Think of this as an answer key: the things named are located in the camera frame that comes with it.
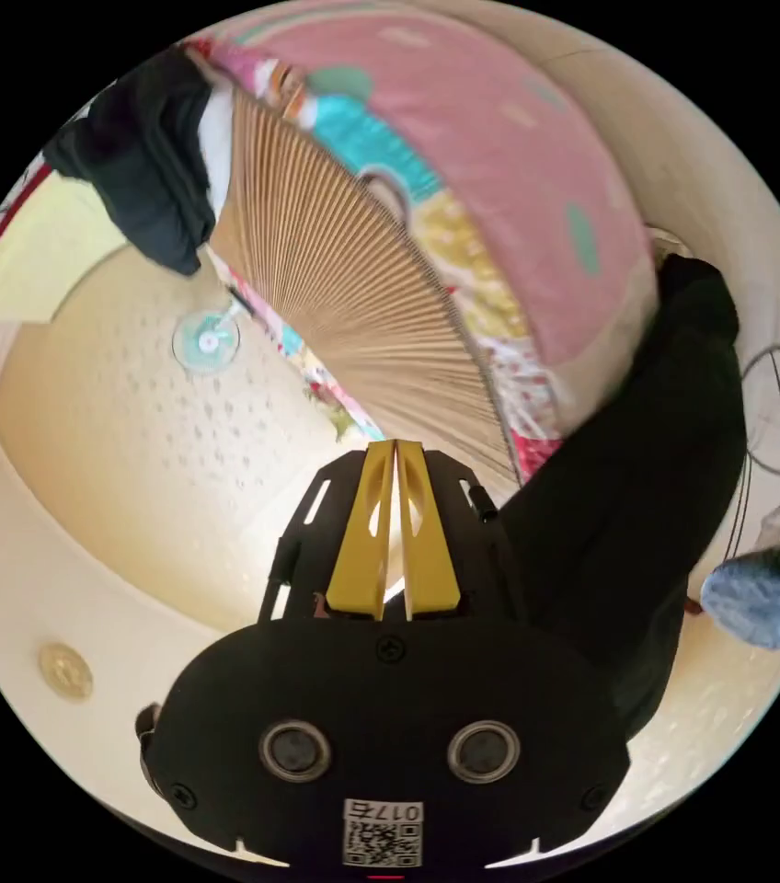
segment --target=ceiling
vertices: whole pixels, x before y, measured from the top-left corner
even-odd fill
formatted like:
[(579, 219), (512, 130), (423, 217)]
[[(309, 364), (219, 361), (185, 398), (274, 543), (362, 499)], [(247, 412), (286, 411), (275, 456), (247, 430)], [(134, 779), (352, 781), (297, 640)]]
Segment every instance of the ceiling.
[(319, 466), (350, 447), (258, 327), (195, 376), (179, 319), (224, 309), (212, 266), (187, 280), (131, 248), (49, 325), (23, 326), (0, 379), (0, 443), (47, 511), (141, 591), (220, 630), (254, 620), (276, 541)]

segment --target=black cloth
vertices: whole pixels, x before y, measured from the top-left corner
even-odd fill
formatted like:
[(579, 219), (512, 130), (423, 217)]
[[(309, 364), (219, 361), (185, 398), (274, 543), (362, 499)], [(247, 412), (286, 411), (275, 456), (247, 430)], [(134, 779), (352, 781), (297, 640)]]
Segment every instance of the black cloth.
[(178, 47), (126, 74), (44, 148), (60, 175), (92, 184), (110, 219), (157, 264), (192, 276), (212, 235), (198, 126), (212, 93)]
[(736, 308), (721, 274), (670, 256), (616, 397), (500, 510), (532, 621), (607, 678), (631, 739), (678, 649), (687, 580), (746, 454)]

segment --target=printed number label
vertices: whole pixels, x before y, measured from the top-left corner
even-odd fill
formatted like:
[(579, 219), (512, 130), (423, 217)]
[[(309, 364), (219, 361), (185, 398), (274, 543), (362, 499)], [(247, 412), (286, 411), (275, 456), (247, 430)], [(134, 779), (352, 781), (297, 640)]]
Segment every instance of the printed number label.
[(424, 805), (382, 800), (344, 801), (344, 864), (420, 867)]

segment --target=camera lens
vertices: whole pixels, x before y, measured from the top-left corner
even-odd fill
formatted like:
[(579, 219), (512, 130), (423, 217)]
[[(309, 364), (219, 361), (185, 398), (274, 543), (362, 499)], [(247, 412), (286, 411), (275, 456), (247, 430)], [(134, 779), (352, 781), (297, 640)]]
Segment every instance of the camera lens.
[(326, 737), (301, 720), (271, 727), (261, 738), (259, 754), (269, 772), (286, 782), (313, 782), (331, 761)]
[(458, 731), (448, 746), (448, 765), (471, 785), (502, 779), (519, 760), (519, 738), (506, 724), (480, 720)]

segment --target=white cloth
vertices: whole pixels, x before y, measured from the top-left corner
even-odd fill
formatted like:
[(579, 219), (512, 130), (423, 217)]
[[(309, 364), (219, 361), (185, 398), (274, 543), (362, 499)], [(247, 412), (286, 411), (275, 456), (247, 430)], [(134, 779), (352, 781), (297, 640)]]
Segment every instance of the white cloth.
[(209, 176), (209, 203), (217, 224), (231, 184), (233, 123), (234, 88), (228, 81), (217, 79), (198, 128), (200, 150)]

